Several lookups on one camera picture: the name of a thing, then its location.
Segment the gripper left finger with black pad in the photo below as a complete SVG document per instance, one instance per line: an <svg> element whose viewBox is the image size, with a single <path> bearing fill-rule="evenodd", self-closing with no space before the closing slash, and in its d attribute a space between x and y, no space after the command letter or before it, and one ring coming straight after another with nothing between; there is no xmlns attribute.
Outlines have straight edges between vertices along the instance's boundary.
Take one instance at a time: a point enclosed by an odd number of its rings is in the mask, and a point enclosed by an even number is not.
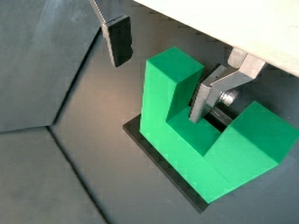
<svg viewBox="0 0 299 224"><path fill-rule="evenodd" d="M100 22L103 37L113 67L120 67L132 57L131 18L121 11L120 0L89 0Z"/></svg>

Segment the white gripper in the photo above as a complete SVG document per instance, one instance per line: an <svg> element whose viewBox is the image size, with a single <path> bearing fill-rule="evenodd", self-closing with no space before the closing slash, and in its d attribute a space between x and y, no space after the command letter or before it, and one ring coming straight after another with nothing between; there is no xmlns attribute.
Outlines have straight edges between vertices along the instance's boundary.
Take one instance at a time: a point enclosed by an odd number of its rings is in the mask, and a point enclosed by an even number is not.
<svg viewBox="0 0 299 224"><path fill-rule="evenodd" d="M135 0L299 77L299 0Z"/></svg>

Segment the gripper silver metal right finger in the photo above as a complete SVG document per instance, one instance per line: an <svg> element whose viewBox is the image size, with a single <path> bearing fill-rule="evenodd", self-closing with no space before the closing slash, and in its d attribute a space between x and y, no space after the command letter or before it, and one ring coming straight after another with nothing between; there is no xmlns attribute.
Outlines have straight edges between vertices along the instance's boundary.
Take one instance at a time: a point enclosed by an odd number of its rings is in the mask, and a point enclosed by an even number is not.
<svg viewBox="0 0 299 224"><path fill-rule="evenodd" d="M265 62L256 56L233 48L228 56L228 66L219 65L200 81L191 105L189 120L197 123L219 102L229 105L236 99L232 89L251 82Z"/></svg>

